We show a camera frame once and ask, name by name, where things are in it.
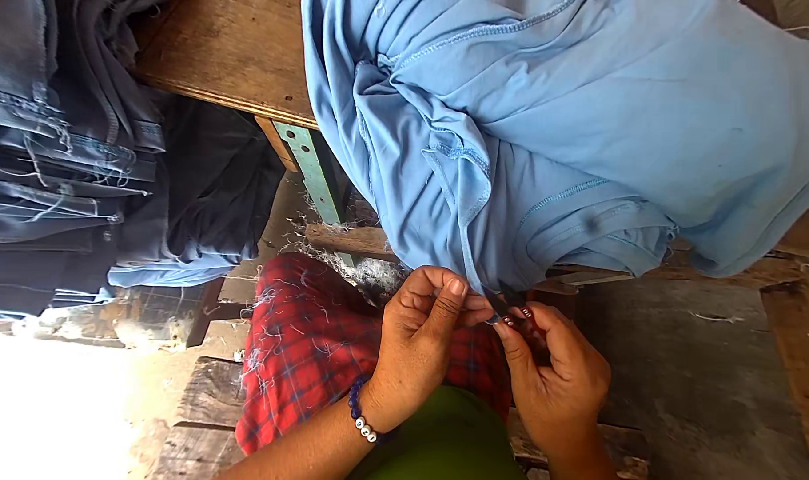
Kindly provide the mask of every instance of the green clothing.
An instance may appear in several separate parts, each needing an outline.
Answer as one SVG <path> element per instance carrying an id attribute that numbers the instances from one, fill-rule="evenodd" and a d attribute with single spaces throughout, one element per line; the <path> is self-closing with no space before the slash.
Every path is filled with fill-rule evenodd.
<path id="1" fill-rule="evenodd" d="M 514 461 L 507 430 L 496 412 L 461 388 L 441 385 L 348 478 L 525 480 L 526 475 Z"/>

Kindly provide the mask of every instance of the red plaid fabric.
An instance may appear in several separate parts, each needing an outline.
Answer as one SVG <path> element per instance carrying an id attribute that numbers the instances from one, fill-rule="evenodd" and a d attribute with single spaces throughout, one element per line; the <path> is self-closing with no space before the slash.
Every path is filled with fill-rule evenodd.
<path id="1" fill-rule="evenodd" d="M 247 454 L 334 404 L 357 376 L 371 375 L 382 317 L 335 270 L 297 253 L 270 260 L 256 293 L 242 377 L 247 399 L 235 429 Z M 444 383 L 507 417 L 510 379 L 491 327 L 455 331 Z"/>

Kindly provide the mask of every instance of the hand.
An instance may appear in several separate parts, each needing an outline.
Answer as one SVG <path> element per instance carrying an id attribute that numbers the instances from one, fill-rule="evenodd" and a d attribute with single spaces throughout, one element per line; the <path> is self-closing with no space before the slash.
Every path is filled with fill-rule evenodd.
<path id="1" fill-rule="evenodd" d="M 387 303 L 375 374 L 360 405 L 369 424 L 387 432 L 407 420 L 440 385 L 449 368 L 453 329 L 493 315 L 466 279 L 442 267 L 420 267 Z"/>
<path id="2" fill-rule="evenodd" d="M 520 418 L 548 457 L 579 451 L 598 442 L 597 413 L 606 400 L 611 369 L 558 310 L 535 301 L 527 305 L 545 332 L 551 367 L 535 365 L 529 346 L 514 329 L 504 322 L 494 325 L 505 347 Z"/>

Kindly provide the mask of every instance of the small scissors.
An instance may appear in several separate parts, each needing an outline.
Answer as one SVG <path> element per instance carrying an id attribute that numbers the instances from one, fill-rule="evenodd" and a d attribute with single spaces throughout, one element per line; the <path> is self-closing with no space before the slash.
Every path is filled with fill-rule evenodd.
<path id="1" fill-rule="evenodd" d="M 543 333 L 535 325 L 535 314 L 530 308 L 527 307 L 526 299 L 520 295 L 517 290 L 511 288 L 510 285 L 506 284 L 502 280 L 499 280 L 499 287 L 502 289 L 502 294 L 505 296 L 505 300 L 502 300 L 499 298 L 499 296 L 488 289 L 484 290 L 484 296 L 487 297 L 487 301 L 490 302 L 490 305 L 496 311 L 496 314 L 499 316 L 499 320 L 505 322 L 508 326 L 515 329 L 520 335 L 523 336 L 523 338 L 525 338 L 526 343 L 529 345 L 529 349 L 531 350 L 531 355 L 535 360 L 535 365 L 551 365 L 552 362 L 549 359 L 549 347 L 547 345 L 547 341 L 543 337 Z M 518 317 L 513 315 L 511 313 L 511 307 L 519 308 L 519 311 L 523 313 L 523 316 Z M 495 323 L 499 320 L 494 320 L 489 323 Z"/>

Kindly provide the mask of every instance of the beaded bracelet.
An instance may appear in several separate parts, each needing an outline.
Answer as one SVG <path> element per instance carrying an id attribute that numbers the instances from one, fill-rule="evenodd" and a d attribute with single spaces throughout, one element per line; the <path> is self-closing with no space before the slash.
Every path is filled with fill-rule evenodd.
<path id="1" fill-rule="evenodd" d="M 365 375 L 361 375 L 354 380 L 351 392 L 348 394 L 348 407 L 351 407 L 351 418 L 354 419 L 354 426 L 360 431 L 360 435 L 365 436 L 369 443 L 382 443 L 386 436 L 372 430 L 372 426 L 366 423 L 363 412 L 360 410 L 360 401 L 357 398 L 360 395 L 360 388 L 363 387 L 367 379 Z"/>

